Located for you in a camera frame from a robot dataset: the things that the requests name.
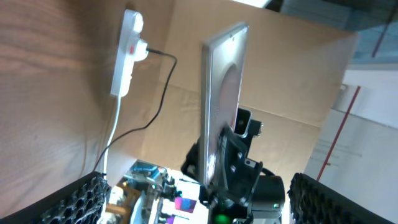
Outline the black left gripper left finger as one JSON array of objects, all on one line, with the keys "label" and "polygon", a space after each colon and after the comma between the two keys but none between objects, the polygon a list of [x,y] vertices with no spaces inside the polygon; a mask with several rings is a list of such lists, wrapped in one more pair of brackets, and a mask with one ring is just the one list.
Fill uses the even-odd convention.
[{"label": "black left gripper left finger", "polygon": [[97,223],[110,186],[99,172],[91,172],[32,205],[1,219],[7,223]]}]

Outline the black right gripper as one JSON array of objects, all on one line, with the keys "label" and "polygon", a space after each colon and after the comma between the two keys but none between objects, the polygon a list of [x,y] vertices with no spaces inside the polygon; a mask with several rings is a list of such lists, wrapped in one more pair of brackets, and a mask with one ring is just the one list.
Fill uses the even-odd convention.
[{"label": "black right gripper", "polygon": [[210,183],[198,180],[198,141],[189,150],[181,166],[183,174],[200,183],[199,201],[208,209],[208,223],[252,223],[252,196],[263,163],[248,158],[251,141],[261,133],[262,123],[251,120],[248,134],[239,137],[225,127],[218,139],[216,170]]}]

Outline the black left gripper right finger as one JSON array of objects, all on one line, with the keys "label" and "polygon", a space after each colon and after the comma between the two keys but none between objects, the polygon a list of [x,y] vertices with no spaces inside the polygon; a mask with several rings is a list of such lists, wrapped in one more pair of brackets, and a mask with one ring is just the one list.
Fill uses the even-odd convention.
[{"label": "black left gripper right finger", "polygon": [[392,224],[303,173],[296,173],[287,192],[295,223]]}]

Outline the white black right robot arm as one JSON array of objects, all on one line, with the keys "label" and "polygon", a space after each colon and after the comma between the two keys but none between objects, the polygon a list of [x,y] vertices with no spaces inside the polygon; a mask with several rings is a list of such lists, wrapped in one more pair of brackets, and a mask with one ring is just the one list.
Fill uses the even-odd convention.
[{"label": "white black right robot arm", "polygon": [[280,223],[285,203],[282,178],[248,157],[262,123],[251,119],[238,126],[246,129],[245,137],[228,125],[213,134],[209,122],[204,122],[181,171],[200,183],[198,200],[208,209],[208,223],[252,223],[256,219]]}]

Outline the white charger plug adapter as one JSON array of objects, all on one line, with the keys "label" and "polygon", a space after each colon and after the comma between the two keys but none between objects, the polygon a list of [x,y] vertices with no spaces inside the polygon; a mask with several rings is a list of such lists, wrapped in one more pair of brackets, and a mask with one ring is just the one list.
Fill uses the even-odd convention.
[{"label": "white charger plug adapter", "polygon": [[148,43],[143,39],[139,39],[134,46],[133,50],[133,58],[136,62],[143,61],[147,58],[149,51],[148,51]]}]

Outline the brown cardboard panel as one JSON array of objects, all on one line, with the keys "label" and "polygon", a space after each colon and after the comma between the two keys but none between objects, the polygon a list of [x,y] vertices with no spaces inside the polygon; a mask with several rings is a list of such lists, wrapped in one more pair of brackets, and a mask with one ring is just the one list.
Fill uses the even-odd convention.
[{"label": "brown cardboard panel", "polygon": [[109,153],[116,184],[136,160],[179,169],[200,134],[201,45],[238,22],[249,25],[239,104],[264,123],[250,158],[285,185],[302,172],[358,42],[347,32],[233,1],[132,1],[156,55],[139,63]]}]

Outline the white power strip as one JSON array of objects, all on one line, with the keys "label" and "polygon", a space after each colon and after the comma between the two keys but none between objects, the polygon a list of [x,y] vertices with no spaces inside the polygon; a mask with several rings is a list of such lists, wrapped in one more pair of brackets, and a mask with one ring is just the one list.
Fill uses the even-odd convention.
[{"label": "white power strip", "polygon": [[110,95],[122,98],[128,94],[134,63],[134,46],[141,39],[144,26],[140,12],[126,9],[121,25]]}]

